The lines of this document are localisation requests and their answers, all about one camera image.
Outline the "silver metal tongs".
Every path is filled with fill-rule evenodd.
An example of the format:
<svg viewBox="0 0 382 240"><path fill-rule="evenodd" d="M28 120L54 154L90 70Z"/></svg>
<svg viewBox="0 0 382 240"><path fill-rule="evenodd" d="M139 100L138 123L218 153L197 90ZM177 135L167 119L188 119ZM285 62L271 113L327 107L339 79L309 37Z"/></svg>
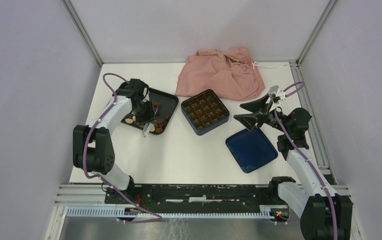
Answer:
<svg viewBox="0 0 382 240"><path fill-rule="evenodd" d="M155 131L155 125L151 122L148 122L144 125L144 128L142 130L143 136L146 138L149 133L152 133Z"/></svg>

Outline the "blue chocolate box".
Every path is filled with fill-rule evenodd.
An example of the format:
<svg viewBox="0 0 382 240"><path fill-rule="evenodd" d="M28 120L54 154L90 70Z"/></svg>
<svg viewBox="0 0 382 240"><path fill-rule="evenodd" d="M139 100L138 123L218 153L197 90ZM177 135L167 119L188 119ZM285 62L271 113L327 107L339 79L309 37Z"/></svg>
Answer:
<svg viewBox="0 0 382 240"><path fill-rule="evenodd" d="M198 136L226 123L230 116L229 110L211 89L183 101L181 111Z"/></svg>

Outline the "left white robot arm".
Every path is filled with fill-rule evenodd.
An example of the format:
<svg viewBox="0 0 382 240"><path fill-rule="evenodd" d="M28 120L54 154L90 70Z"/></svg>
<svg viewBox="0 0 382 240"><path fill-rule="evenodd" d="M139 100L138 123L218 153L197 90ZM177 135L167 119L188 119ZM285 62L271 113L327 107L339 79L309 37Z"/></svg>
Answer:
<svg viewBox="0 0 382 240"><path fill-rule="evenodd" d="M73 129L72 162L82 169L88 179L100 178L117 190L117 197L124 204L135 200L136 190L129 185L132 177L115 164L115 151L111 136L121 121L134 114L143 134L147 135L155 120L153 104L149 99L149 86L140 79L112 91L112 97L103 112L87 125Z"/></svg>

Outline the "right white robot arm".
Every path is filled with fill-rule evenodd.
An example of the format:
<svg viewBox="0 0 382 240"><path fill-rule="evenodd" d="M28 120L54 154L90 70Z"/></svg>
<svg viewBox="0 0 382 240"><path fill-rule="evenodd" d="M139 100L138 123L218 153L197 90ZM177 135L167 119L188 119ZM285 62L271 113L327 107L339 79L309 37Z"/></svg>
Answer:
<svg viewBox="0 0 382 240"><path fill-rule="evenodd" d="M277 148L296 173L300 183L285 181L270 187L270 202L285 201L299 218L306 240L348 240L351 237L353 203L347 195L340 195L326 180L315 164L306 140L312 118L298 107L284 114L276 96L264 97L240 104L247 110L234 119L248 130L269 125L283 132L278 136Z"/></svg>

